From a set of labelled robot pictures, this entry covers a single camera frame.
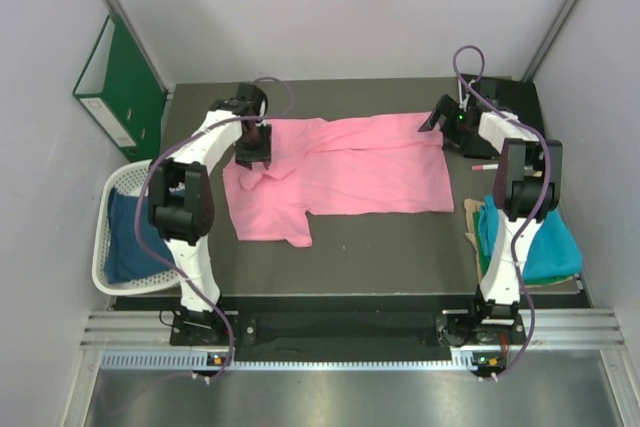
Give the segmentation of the pink towel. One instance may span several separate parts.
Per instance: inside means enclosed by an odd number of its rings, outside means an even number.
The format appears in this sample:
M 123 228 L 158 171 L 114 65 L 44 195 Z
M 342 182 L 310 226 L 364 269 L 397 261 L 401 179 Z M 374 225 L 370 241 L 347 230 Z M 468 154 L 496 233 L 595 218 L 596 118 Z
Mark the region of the pink towel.
M 454 200 L 440 131 L 424 113 L 328 121 L 275 120 L 272 161 L 230 161 L 223 183 L 240 241 L 312 244 L 309 215 L 451 213 Z

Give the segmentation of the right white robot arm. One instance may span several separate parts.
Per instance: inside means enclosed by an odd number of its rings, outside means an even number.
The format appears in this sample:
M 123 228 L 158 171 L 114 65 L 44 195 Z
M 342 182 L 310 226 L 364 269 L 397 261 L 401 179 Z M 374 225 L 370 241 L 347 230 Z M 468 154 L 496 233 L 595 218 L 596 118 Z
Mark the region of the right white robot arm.
M 448 314 L 440 328 L 443 342 L 458 338 L 462 344 L 523 333 L 522 274 L 535 235 L 559 203 L 562 170 L 560 142 L 547 142 L 516 114 L 499 110 L 482 97 L 478 100 L 485 104 L 483 108 L 443 95 L 419 128 L 421 132 L 439 130 L 456 147 L 480 137 L 500 153 L 492 192 L 498 229 L 488 270 L 469 312 Z

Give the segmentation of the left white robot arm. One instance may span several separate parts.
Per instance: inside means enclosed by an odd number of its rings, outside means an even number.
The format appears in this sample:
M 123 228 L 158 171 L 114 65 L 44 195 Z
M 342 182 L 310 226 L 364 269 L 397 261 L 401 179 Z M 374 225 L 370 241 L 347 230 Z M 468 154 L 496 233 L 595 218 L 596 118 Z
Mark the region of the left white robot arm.
M 241 167 L 269 166 L 267 109 L 264 91 L 255 83 L 241 83 L 233 97 L 215 101 L 189 140 L 150 172 L 149 222 L 169 248 L 180 277 L 181 307 L 172 325 L 172 345 L 220 345 L 230 338 L 225 317 L 215 311 L 221 292 L 208 246 L 215 217 L 210 174 L 229 148 Z

